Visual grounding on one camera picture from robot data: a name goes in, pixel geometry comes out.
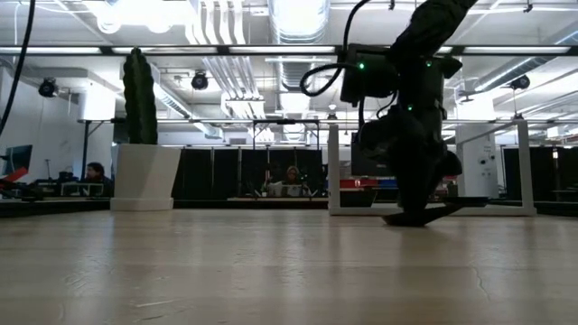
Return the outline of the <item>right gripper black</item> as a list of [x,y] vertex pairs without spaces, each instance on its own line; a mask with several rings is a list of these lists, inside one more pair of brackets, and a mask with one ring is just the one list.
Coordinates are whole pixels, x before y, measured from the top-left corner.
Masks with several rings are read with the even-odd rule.
[[441,175],[463,173],[460,159],[441,137],[441,117],[436,115],[433,123],[429,129],[413,113],[394,107],[361,126],[355,138],[365,157],[386,165],[396,176],[399,205],[405,213],[425,209]]

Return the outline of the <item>red storage bin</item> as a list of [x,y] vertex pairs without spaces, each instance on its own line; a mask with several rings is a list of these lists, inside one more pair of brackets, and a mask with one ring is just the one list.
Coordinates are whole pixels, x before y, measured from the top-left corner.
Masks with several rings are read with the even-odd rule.
[[370,187],[374,188],[378,186],[378,180],[375,179],[341,179],[340,188],[344,189],[359,189]]

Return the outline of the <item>white pillar with outlets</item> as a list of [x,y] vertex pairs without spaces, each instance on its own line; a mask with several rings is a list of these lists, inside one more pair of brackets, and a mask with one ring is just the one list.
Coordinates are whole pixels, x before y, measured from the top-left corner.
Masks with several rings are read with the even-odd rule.
[[499,194],[495,135],[491,125],[459,125],[456,153],[463,173],[458,177],[461,197],[496,198]]

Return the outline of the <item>white perforated metal rack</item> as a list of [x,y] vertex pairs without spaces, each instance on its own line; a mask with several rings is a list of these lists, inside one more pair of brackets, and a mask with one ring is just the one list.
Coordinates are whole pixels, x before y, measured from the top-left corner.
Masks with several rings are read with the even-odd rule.
[[[523,118],[504,120],[504,125],[493,127],[485,132],[472,135],[456,141],[456,149],[463,152],[466,144],[479,140],[487,135],[495,134],[498,131],[515,127],[517,129],[517,147],[519,174],[521,186],[521,206],[505,207],[488,205],[486,208],[463,207],[453,212],[455,216],[466,217],[533,217],[537,215],[533,194],[530,147],[528,135],[528,121]],[[347,208],[340,203],[340,150],[339,150],[339,128],[337,125],[330,125],[328,139],[328,186],[329,201],[328,210],[331,216],[338,217],[384,217],[401,212],[402,210],[392,204],[377,205],[375,208]]]

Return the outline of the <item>person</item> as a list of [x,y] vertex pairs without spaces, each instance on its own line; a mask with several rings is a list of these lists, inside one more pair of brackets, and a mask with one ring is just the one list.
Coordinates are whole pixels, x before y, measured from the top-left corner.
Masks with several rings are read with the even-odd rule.
[[114,183],[105,175],[105,170],[100,162],[90,162],[87,164],[85,182],[99,183],[102,185],[102,195],[111,197],[114,191]]
[[300,178],[298,168],[292,165],[287,168],[283,180],[268,184],[267,195],[271,197],[305,198],[311,197],[312,192],[306,181]]

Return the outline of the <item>black partition screen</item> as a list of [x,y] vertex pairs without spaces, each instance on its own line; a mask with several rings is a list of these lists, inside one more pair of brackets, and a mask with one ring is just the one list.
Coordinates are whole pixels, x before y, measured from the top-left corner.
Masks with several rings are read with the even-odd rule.
[[322,152],[297,148],[185,148],[172,188],[177,200],[226,200],[265,194],[296,166],[313,195],[325,186]]
[[[504,149],[502,158],[505,197],[521,200],[518,149]],[[531,147],[530,166],[534,200],[578,202],[578,147]]]

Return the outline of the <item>white LED light bar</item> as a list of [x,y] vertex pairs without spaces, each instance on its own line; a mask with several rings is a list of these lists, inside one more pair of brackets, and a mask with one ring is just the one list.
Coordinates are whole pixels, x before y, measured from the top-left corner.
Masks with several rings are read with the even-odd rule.
[[[20,46],[0,46],[0,54],[15,54],[20,52]],[[99,47],[28,47],[28,53],[48,55],[48,54],[100,54]]]
[[231,54],[250,55],[324,55],[333,54],[334,46],[231,46],[228,48]]
[[463,51],[464,54],[480,54],[480,55],[490,55],[490,54],[504,54],[504,55],[546,55],[546,54],[563,54],[567,53],[571,49],[570,46],[511,46],[511,47],[498,47],[498,46],[486,46],[486,47],[466,47]]
[[207,55],[218,53],[216,47],[112,47],[112,51],[118,54],[129,54],[134,49],[138,49],[142,53],[160,53],[167,55],[181,53]]

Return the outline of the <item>white hexagonal planter pot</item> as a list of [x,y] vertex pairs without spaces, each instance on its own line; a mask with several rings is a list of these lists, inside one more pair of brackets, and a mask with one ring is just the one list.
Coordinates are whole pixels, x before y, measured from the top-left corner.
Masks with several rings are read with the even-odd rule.
[[172,188],[181,150],[155,144],[119,144],[113,148],[113,211],[166,211],[173,208]]

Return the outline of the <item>green cactus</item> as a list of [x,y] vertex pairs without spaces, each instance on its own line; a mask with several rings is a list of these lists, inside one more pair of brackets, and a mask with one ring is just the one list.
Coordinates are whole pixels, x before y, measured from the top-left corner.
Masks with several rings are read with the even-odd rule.
[[142,50],[134,47],[123,64],[127,132],[130,144],[158,144],[154,78]]

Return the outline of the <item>computer monitor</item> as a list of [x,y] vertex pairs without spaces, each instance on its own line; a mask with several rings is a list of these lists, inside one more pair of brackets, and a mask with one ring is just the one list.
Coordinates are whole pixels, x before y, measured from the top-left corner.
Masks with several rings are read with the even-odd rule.
[[0,175],[8,176],[30,169],[33,146],[31,144],[8,147],[0,153]]

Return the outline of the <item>silver ceiling air duct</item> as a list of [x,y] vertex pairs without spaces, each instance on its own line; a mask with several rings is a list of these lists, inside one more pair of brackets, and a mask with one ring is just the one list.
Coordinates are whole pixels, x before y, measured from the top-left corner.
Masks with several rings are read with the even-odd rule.
[[322,43],[330,17],[330,0],[267,0],[275,43]]

